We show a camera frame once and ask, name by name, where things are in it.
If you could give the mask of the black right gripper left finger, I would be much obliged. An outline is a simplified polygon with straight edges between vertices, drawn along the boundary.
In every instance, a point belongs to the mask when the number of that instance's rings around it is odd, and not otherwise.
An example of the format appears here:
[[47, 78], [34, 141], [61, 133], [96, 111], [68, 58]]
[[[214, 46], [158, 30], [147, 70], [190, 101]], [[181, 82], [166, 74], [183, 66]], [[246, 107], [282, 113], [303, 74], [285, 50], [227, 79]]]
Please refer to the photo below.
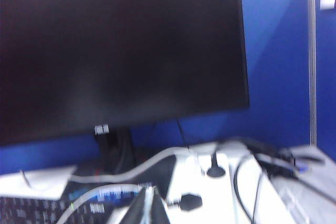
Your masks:
[[150, 188], [142, 188], [125, 214], [126, 223], [148, 223], [150, 206], [149, 198]]

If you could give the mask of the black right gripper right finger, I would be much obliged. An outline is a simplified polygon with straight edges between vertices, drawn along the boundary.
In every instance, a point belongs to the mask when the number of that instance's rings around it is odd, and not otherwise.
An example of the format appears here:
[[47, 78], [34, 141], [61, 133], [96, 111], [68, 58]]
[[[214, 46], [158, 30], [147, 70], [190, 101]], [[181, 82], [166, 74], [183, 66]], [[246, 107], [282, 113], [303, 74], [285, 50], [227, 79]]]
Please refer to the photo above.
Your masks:
[[170, 224], [167, 216], [162, 197], [157, 187], [153, 188], [153, 201], [151, 206], [151, 223], [152, 224]]

